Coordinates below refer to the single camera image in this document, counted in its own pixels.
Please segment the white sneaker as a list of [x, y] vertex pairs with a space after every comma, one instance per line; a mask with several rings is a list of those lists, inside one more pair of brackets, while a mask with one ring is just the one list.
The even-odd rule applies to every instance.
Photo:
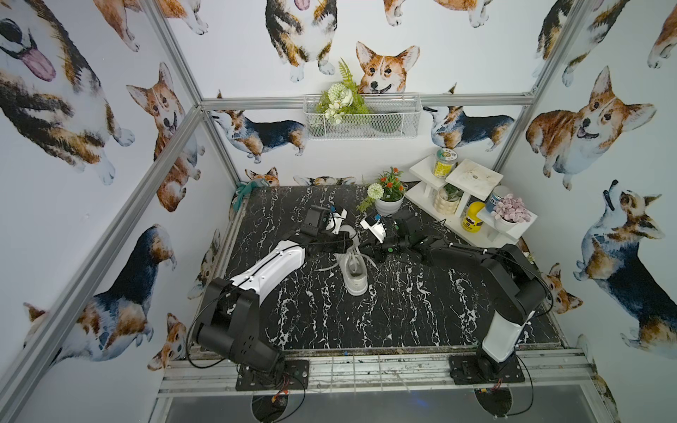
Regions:
[[353, 296], [361, 296], [368, 290], [368, 268], [359, 250], [359, 238], [356, 230], [349, 225], [342, 225], [340, 233], [348, 234], [350, 244], [345, 253], [335, 254], [335, 258], [347, 292]]

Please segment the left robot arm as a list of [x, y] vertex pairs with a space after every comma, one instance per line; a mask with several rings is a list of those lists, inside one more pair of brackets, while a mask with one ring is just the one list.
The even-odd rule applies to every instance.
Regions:
[[287, 233], [250, 269], [228, 280], [215, 278], [207, 286], [187, 339], [232, 363], [280, 379], [284, 358], [261, 338], [260, 306], [304, 266], [306, 255], [347, 252], [353, 240], [349, 232], [340, 230], [340, 219], [333, 208], [310, 206], [300, 227]]

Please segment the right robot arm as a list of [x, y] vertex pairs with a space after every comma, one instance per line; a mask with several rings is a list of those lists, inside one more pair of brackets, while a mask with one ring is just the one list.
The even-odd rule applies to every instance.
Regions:
[[516, 357], [523, 329], [549, 294], [545, 282], [520, 248], [509, 243], [501, 248], [448, 243], [439, 234], [420, 226], [410, 213], [393, 216], [392, 234], [387, 233], [381, 216], [375, 213], [362, 219], [360, 226], [374, 236], [361, 248], [377, 263], [384, 262], [390, 254], [400, 254], [412, 263], [444, 270], [464, 265], [481, 276], [494, 313], [474, 362], [483, 379], [501, 377]]

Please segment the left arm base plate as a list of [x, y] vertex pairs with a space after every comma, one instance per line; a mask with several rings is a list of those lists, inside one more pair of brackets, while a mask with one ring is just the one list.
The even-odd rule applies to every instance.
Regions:
[[282, 360], [270, 373], [251, 367], [240, 367], [237, 391], [304, 391], [308, 388], [310, 361]]

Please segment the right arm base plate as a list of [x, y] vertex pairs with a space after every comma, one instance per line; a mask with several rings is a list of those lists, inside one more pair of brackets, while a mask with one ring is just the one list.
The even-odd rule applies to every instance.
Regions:
[[495, 362], [483, 354], [452, 355], [448, 361], [450, 376], [456, 385], [525, 382], [524, 370], [516, 354], [503, 362]]

